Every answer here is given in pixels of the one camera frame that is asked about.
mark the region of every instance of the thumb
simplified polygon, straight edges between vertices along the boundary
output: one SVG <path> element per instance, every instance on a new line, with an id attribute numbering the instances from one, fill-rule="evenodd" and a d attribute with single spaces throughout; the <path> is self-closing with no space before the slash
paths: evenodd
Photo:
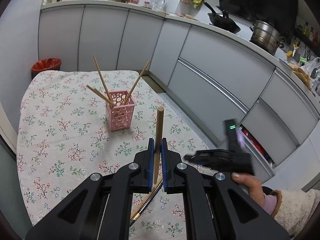
<path id="1" fill-rule="evenodd" d="M 247 174 L 247 173 L 235 173 L 231 174 L 232 179 L 240 184 L 244 184 L 248 186 L 250 189 L 255 187 L 261 187 L 261 182 L 256 179 L 254 176 Z"/>

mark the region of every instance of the person's arm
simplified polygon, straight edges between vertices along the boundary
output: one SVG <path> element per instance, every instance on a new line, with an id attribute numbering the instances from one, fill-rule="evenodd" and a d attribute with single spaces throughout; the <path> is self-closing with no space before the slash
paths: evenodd
<path id="1" fill-rule="evenodd" d="M 308 222 L 320 201 L 320 191 L 272 191 L 266 196 L 261 182 L 249 174 L 232 173 L 232 179 L 249 187 L 250 197 L 270 214 L 290 236 L 296 236 Z"/>

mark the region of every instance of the pink basket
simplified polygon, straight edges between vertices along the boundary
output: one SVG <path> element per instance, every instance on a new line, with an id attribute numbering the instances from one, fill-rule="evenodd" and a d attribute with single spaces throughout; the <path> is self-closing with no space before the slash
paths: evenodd
<path id="1" fill-rule="evenodd" d="M 127 129 L 131 125 L 134 107 L 137 104 L 131 96 L 126 105 L 121 105 L 128 93 L 127 90 L 110 91 L 113 102 L 117 105 L 112 107 L 106 103 L 106 117 L 111 132 Z"/>

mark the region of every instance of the brown sleeve trim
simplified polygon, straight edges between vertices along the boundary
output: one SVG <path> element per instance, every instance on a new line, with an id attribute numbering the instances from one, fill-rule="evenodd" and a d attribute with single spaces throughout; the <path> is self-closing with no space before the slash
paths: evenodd
<path id="1" fill-rule="evenodd" d="M 276 196 L 277 197 L 277 205 L 275 207 L 275 210 L 273 211 L 273 213 L 271 214 L 271 216 L 273 218 L 275 218 L 275 216 L 277 215 L 279 208 L 281 206 L 281 202 L 282 202 L 282 194 L 280 190 L 274 190 L 270 193 L 270 195 Z"/>

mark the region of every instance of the silver screw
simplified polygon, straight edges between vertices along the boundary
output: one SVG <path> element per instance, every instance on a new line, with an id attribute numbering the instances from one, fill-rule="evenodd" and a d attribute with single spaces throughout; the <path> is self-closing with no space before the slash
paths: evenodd
<path id="1" fill-rule="evenodd" d="M 93 181 L 97 181 L 100 179 L 100 177 L 101 175 L 99 173 L 94 173 L 94 174 L 91 174 L 90 179 Z"/>
<path id="2" fill-rule="evenodd" d="M 222 172 L 218 172 L 216 174 L 216 179 L 217 180 L 224 180 L 225 178 L 226 178 L 226 176 Z"/>
<path id="3" fill-rule="evenodd" d="M 178 168 L 179 170 L 184 170 L 184 169 L 187 168 L 187 165 L 186 165 L 185 163 L 178 163 L 178 164 L 177 164 L 177 168 Z"/>
<path id="4" fill-rule="evenodd" d="M 139 164 L 137 164 L 137 163 L 130 163 L 129 164 L 130 170 L 136 170 L 137 168 L 139 168 Z"/>

